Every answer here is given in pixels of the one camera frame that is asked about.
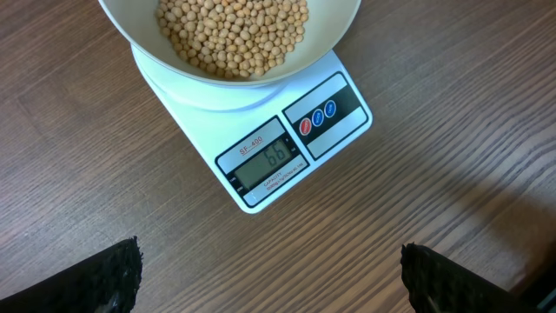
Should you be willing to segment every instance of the wood grain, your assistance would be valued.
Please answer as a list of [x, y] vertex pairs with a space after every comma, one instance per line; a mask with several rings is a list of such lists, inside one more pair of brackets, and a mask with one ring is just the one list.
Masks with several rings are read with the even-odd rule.
[[96, 2], [0, 3], [0, 297], [137, 235], [135, 312], [411, 312], [400, 247], [502, 288], [556, 241], [556, 3], [366, 0], [373, 128], [243, 214]]

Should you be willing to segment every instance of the wooden surface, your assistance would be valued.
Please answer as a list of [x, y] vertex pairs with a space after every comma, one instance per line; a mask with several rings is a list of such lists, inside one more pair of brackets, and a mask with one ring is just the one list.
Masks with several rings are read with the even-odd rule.
[[364, 0], [374, 126], [242, 213], [96, 1], [0, 2], [0, 297], [137, 235], [135, 312], [412, 311], [400, 247], [511, 290], [556, 240], [556, 3]]

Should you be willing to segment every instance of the bowl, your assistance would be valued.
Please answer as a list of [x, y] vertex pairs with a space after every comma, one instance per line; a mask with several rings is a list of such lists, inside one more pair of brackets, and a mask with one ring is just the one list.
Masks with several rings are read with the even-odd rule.
[[286, 54], [283, 65], [264, 76], [226, 80], [184, 62], [161, 33], [155, 11], [158, 0], [99, 0], [112, 23], [139, 51], [160, 65], [195, 80], [228, 87], [274, 83], [318, 61], [340, 41], [353, 22], [361, 0], [307, 0], [309, 19], [304, 23], [304, 40]]

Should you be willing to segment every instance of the digital display screen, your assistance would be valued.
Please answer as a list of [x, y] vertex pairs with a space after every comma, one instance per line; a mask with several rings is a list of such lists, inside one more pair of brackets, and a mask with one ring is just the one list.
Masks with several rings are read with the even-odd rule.
[[249, 162], [235, 171], [243, 187], [250, 190], [262, 178], [279, 169], [292, 157], [286, 144], [280, 139], [259, 152]]

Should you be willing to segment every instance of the scale body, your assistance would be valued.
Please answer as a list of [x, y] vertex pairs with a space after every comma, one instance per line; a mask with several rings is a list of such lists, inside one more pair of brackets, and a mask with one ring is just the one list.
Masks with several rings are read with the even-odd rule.
[[[198, 83], [132, 51], [149, 86], [250, 214], [269, 206], [373, 122], [333, 51], [285, 81], [259, 88]], [[207, 103], [211, 110], [200, 109]]]

